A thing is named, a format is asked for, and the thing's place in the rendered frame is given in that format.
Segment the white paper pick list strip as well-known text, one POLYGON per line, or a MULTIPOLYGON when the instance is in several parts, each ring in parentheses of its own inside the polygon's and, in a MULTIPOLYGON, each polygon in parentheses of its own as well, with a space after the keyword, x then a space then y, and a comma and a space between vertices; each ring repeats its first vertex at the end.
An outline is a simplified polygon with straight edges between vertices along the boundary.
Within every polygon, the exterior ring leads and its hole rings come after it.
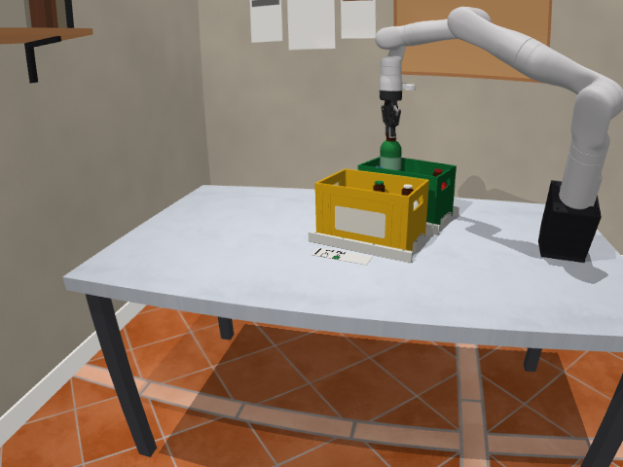
POLYGON ((351 263, 356 263, 356 264, 361 264, 361 265, 366 265, 366 266, 373 258, 372 256, 354 254, 354 253, 320 248, 320 247, 318 247, 314 252, 312 252, 311 255, 334 259, 334 260, 345 261, 345 262, 351 262, 351 263))

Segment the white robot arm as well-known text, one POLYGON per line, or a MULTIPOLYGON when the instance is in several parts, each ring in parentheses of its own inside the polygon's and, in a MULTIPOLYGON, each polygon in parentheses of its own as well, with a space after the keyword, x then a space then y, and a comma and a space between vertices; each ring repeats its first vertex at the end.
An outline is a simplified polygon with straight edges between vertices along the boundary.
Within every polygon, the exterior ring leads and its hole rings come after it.
POLYGON ((380 90, 416 90, 413 84, 402 84, 406 46, 451 39, 477 46, 535 81, 578 94, 559 197, 574 209, 594 206, 610 143, 608 126, 623 110, 623 89, 532 37, 493 24, 485 11, 459 7, 450 12, 448 19, 385 27, 377 32, 377 46, 389 50, 388 56, 381 59, 380 90))

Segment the yellow crate with dividers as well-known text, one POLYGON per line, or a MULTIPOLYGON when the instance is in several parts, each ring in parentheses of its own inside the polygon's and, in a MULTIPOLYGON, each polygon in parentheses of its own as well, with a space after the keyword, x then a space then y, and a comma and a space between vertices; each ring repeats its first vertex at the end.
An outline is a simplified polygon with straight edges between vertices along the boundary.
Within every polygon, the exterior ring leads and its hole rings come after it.
POLYGON ((317 233, 408 251, 420 234, 425 236, 427 207, 413 177, 343 169, 314 186, 317 233), (373 191, 375 181, 384 181, 384 193, 373 191), (402 196, 407 184, 414 191, 402 196))

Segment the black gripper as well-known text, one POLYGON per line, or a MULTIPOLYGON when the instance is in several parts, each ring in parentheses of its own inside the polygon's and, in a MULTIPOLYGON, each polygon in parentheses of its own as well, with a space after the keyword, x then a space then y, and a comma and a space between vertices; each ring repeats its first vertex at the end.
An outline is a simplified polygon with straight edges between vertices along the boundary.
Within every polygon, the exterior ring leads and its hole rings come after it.
POLYGON ((396 126, 399 125, 401 114, 401 110, 398 110, 397 101, 402 100, 402 90, 380 90, 380 100, 385 101, 385 105, 382 106, 385 136, 388 130, 388 137, 395 138, 396 126))

